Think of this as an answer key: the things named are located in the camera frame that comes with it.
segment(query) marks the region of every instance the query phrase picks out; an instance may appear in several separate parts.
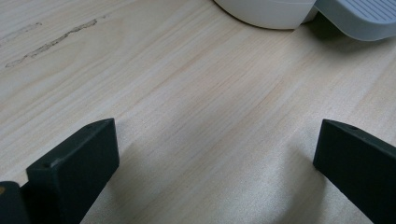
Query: light wood surface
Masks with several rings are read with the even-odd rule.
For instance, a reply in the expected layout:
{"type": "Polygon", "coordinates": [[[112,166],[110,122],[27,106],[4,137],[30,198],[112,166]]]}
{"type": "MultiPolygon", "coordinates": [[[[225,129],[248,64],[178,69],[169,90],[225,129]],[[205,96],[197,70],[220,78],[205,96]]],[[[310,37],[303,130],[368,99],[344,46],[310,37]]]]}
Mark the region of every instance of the light wood surface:
{"type": "Polygon", "coordinates": [[[317,172],[322,119],[396,145],[396,39],[211,0],[0,2],[0,176],[115,118],[120,168],[82,223],[371,223],[317,172]]]}

